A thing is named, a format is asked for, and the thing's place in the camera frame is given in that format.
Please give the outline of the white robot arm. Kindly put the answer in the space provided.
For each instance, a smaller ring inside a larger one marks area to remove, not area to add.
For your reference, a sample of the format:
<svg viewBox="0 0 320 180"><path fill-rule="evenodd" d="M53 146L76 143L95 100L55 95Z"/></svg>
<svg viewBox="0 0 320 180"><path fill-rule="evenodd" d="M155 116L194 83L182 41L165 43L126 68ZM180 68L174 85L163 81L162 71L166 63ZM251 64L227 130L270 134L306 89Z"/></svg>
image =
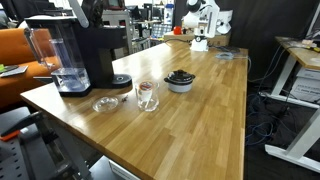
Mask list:
<svg viewBox="0 0 320 180"><path fill-rule="evenodd" d="M191 50L207 51L208 38L214 38L216 33L227 34L231 30L233 11L221 11L215 0L187 0L186 7L188 13L183 17L183 22L194 32Z"/></svg>

